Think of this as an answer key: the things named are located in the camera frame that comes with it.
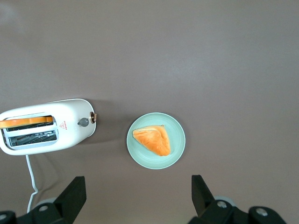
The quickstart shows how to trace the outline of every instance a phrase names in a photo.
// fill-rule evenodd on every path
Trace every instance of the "power cord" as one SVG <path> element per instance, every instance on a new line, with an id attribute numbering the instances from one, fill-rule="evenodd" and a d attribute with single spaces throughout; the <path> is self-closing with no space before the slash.
<path id="1" fill-rule="evenodd" d="M 33 192 L 31 194 L 31 197 L 30 197 L 30 200 L 29 200 L 29 203 L 28 203 L 27 213 L 29 213 L 30 212 L 30 208 L 31 208 L 31 203 L 32 203 L 32 200 L 33 200 L 33 196 L 38 193 L 38 189 L 36 187 L 36 182 L 34 180 L 34 175 L 33 175 L 32 167 L 31 167 L 31 164 L 30 164 L 29 155 L 26 155 L 26 161 L 27 161 L 29 173 L 30 173 L 30 176 L 31 176 L 32 187 L 35 190 L 35 192 Z"/>

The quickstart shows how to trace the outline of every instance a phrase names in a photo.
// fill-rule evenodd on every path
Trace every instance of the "bread slice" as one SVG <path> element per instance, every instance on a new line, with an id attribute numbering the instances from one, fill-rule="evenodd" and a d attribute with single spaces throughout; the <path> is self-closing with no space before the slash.
<path id="1" fill-rule="evenodd" d="M 52 122 L 52 117 L 21 118 L 0 121 L 0 129 Z"/>
<path id="2" fill-rule="evenodd" d="M 133 137 L 159 156 L 170 154 L 170 142 L 164 125 L 147 126 L 133 131 Z"/>

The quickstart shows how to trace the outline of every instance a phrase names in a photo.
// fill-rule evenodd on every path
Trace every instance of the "light green plate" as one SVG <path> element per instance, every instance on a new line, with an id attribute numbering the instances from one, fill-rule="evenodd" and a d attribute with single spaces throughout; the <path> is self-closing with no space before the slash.
<path id="1" fill-rule="evenodd" d="M 168 156 L 159 156 L 151 152 L 133 137 L 135 129 L 151 125 L 164 125 L 171 147 L 171 153 Z M 173 117 L 164 113 L 148 113 L 139 117 L 129 128 L 127 135 L 127 146 L 132 158 L 141 166 L 149 169 L 163 169 L 174 164 L 183 154 L 185 142 L 182 126 Z"/>

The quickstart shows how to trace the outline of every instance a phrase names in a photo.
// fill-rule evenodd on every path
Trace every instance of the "white toaster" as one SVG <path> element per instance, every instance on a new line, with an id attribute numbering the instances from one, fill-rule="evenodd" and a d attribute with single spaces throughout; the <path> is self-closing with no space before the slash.
<path id="1" fill-rule="evenodd" d="M 91 136 L 96 114 L 84 99 L 26 106 L 0 114 L 1 120 L 52 117 L 52 122 L 1 129 L 0 148 L 10 155 L 46 153 L 70 148 Z"/>

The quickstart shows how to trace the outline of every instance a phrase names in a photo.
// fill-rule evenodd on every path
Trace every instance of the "table surface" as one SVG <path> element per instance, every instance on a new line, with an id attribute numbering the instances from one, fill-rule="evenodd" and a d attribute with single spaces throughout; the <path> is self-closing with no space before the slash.
<path id="1" fill-rule="evenodd" d="M 299 2 L 85 0 L 0 2 L 0 101 L 21 106 L 84 98 L 99 115 L 78 145 L 30 156 L 40 192 L 58 196 L 84 175 L 75 223 L 185 224 L 196 215 L 191 176 L 248 211 L 299 220 Z M 172 166 L 130 156 L 140 116 L 183 127 Z M 0 150 L 0 210 L 26 213 L 25 156 Z"/>

